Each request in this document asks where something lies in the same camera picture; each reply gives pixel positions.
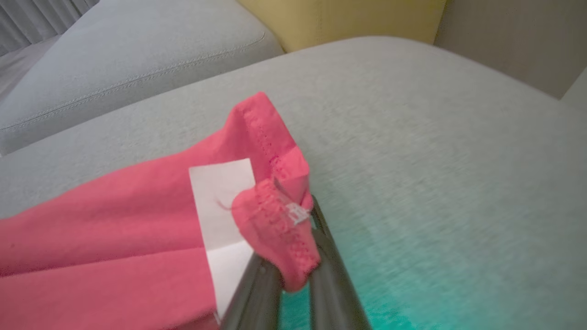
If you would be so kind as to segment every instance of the cushion seam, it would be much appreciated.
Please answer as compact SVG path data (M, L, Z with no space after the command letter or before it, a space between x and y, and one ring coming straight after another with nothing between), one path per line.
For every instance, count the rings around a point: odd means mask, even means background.
M31 117L27 117L26 119L21 119L21 120L19 120L18 123L15 123L15 124L12 124L9 126L5 126L5 127L0 127L0 131L16 129L18 127L26 126L27 124L37 122L40 119L52 117L62 111L65 111L65 110L71 109L73 107L82 105L84 103L98 99L102 96L106 96L106 95L111 94L113 92L116 92L118 90L122 90L122 89L125 89L128 87L134 86L140 82L145 82L145 81L163 76L167 73L175 72L179 69L198 65L198 64L208 62L208 61L214 60L214 59L225 58L226 56L228 56L229 53L242 52L242 51L246 50L246 48L263 41L263 39L265 39L265 32L263 32L263 35L260 38L258 38L257 40L254 40L251 43L248 43L246 45L237 46L237 47L231 48L229 50L224 50L222 52L213 53L210 56L205 57L205 58L196 58L196 59L191 59L191 60L185 60L185 61L175 63L170 66L166 66L164 68L156 69L151 72L144 73L142 75L138 75L138 76L129 78L127 80L124 80L122 82L118 82L118 83L111 85L109 87L99 89L95 92L81 96L77 99L73 99L71 101L67 101L66 103L62 103L61 105L56 106L54 108L51 108L50 110L47 110L39 115L34 115Z

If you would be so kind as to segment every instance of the brown wall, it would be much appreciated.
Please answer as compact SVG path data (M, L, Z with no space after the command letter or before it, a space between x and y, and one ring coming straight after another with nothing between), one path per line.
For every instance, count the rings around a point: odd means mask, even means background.
M587 66L587 0L448 0L434 44L560 98Z

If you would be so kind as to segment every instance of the sofa cushion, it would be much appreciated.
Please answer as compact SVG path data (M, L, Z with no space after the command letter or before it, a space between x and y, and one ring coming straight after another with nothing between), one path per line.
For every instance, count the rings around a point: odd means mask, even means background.
M0 217L184 150L260 90L374 328L587 327L587 113L402 39L280 56L18 150L0 158Z
M0 103L0 154L281 53L234 0L102 0Z

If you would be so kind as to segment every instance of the white tag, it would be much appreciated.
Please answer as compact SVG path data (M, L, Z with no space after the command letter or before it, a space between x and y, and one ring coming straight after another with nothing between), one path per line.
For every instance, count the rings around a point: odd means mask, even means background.
M222 318L253 253L234 222L232 201L255 186L255 176L251 161L242 159L191 167L190 181Z

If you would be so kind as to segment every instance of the pink fabric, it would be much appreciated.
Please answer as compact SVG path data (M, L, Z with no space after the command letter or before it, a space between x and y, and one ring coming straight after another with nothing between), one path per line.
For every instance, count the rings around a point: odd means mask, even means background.
M214 289L188 168L249 158L257 186L237 225L298 289L319 262L308 164L269 99L238 104L225 126L178 154L121 169L0 220L0 325L6 329L215 328Z

